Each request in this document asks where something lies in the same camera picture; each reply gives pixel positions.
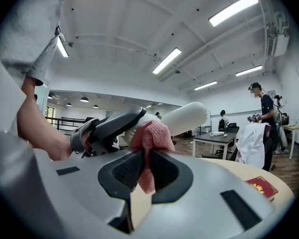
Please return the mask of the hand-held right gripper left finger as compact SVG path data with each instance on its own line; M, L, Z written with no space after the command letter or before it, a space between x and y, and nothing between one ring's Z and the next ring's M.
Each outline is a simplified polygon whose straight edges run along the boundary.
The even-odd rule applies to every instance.
M126 234L134 230L131 192L144 166L142 149L125 149L54 164L62 183L86 210Z

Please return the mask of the red hardcover book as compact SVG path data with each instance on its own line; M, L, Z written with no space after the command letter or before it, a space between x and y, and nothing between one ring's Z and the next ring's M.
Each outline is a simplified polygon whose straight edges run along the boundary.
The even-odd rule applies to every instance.
M278 190L262 176L246 180L246 183L251 185L269 201L272 201L278 193Z

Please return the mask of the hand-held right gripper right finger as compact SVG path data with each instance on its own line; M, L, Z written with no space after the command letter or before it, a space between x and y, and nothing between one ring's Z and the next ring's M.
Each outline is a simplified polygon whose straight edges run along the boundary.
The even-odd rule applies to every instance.
M274 207L224 167L191 156L152 150L156 192L132 239L243 238Z

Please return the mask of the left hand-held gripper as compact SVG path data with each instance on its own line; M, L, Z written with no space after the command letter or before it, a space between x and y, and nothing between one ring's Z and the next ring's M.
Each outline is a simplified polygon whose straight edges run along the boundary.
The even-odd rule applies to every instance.
M146 108L143 107L132 108L128 111L112 114L99 125L97 125L100 121L98 118L86 118L81 126L72 131L70 136L72 151L80 154L81 157L117 152L118 141L116 137L135 126L146 112ZM89 144L87 138L95 128L97 140Z

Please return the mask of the white ceiling air conditioner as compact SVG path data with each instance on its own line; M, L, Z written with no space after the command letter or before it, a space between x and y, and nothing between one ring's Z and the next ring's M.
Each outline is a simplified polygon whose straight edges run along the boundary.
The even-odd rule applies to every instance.
M268 57L278 57L284 55L290 36L288 34L269 34L267 41L267 56Z

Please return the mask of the person's grey shirt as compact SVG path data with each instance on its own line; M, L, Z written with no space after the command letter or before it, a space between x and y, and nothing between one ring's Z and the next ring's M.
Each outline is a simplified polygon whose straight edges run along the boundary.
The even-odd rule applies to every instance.
M64 0L17 0L0 25L0 69L21 87L25 78L43 84L57 48Z

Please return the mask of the white garment on chair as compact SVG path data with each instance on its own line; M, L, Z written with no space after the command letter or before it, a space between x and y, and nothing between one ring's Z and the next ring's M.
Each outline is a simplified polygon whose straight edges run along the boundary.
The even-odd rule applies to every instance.
M265 164L264 136L269 136L271 126L268 123L250 123L242 129L236 144L235 161L263 168Z

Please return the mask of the white handheld mini fan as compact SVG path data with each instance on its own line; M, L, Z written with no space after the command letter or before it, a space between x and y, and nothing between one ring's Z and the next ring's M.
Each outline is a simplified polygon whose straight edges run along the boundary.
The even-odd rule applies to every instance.
M128 144L131 143L136 129L149 120L157 120L166 125L173 137L204 124L207 121L207 108L200 102L192 102L165 114L161 119L146 113L135 126L125 132L125 140Z

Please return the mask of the person's left forearm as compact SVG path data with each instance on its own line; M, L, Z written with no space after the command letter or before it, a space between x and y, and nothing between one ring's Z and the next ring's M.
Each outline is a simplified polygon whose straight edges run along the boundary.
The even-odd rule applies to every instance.
M21 90L26 98L17 113L17 128L23 139L27 140L33 147L48 153L53 140L63 134L54 128L40 112L34 96L35 86L36 80L34 78L25 78Z

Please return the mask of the black railing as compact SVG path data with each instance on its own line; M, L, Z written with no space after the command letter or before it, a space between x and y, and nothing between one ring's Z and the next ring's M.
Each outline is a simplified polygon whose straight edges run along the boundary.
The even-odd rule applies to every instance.
M58 131L66 136L70 136L72 131L85 123L85 119L72 119L72 118L52 118L45 117L46 120L53 125Z

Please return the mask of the black top table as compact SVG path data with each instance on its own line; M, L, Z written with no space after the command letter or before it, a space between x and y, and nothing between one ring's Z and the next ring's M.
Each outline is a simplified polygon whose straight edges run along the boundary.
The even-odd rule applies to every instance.
M222 159L227 159L228 146L229 143L234 140L234 144L236 144L237 139L237 133L229 132L225 133L227 136L224 135L218 135L218 136L211 136L209 133L200 135L200 136L194 136L193 137L193 146L192 146L192 156L196 156L196 143L202 142L202 143L208 143L211 145L221 145L224 146L223 156Z

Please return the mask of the person's left hand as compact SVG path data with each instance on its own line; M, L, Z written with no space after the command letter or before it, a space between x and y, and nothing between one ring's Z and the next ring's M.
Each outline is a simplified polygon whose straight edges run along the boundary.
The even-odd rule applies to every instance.
M48 154L53 161L66 160L72 153L70 139L65 135L55 138L49 147Z

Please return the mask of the pink knitted cloth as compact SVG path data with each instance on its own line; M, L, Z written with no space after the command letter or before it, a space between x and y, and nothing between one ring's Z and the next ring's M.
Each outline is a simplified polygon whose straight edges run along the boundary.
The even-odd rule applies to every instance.
M144 169L138 179L138 184L146 194L155 192L154 177L150 169L150 151L153 148L175 151L169 129L157 120L142 123L132 137L131 149L144 149Z

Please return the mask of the ceiling light strip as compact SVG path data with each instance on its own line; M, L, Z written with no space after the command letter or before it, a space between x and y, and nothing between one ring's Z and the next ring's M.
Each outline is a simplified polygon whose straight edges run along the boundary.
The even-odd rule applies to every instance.
M227 6L221 11L217 12L215 15L210 17L208 20L212 24L212 26L217 26L220 23L226 21L230 17L240 13L241 11L257 4L258 0L238 0L235 3Z
M202 85L202 86L196 87L196 88L194 88L194 90L195 90L195 91L198 91L198 90L201 90L201 89L204 89L204 88L207 88L207 87L216 85L216 84L217 84L217 81L213 81L213 82L204 84L204 85Z
M158 66L153 70L153 74L157 75L159 72L161 72L167 65L170 64L172 60L174 60L179 54L181 54L182 51L178 49L177 47L174 48L159 64Z
M57 47L58 47L58 49L59 49L59 51L60 51L60 53L62 54L63 57L65 57L65 58L69 57L68 52L66 51L64 43L62 41L62 35L58 36Z
M246 75L246 74L249 74L249 73L253 73L253 72L262 70L262 67L263 67L262 65L259 65L259 66L256 66L256 67L238 72L238 73L236 73L236 77L240 77L240 76L243 76L243 75Z

